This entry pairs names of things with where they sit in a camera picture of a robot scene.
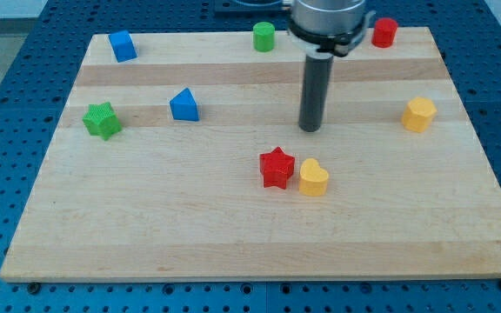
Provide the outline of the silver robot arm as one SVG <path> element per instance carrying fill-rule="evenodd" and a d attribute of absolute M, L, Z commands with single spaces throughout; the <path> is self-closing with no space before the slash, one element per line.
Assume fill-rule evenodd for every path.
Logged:
<path fill-rule="evenodd" d="M 288 34 L 308 57 L 346 57 L 363 42 L 375 14 L 366 0 L 294 0 Z"/>

